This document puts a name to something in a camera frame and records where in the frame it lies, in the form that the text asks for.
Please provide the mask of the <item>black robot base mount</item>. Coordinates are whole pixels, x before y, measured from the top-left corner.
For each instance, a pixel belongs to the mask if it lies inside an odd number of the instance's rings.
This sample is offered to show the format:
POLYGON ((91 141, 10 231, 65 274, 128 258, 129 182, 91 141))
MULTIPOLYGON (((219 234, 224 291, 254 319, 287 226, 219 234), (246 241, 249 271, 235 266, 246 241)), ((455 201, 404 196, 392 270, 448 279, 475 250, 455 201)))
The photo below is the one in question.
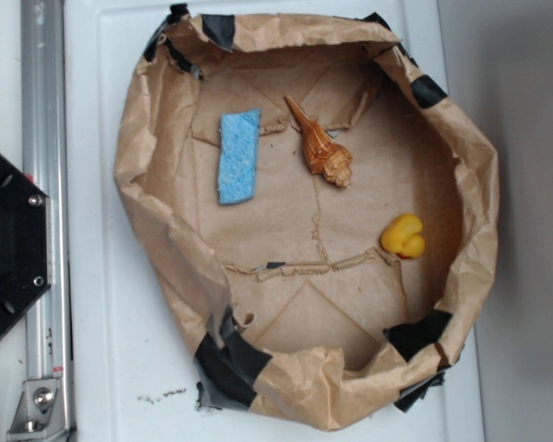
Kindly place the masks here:
POLYGON ((49 202, 0 153, 0 341, 51 286, 49 202))

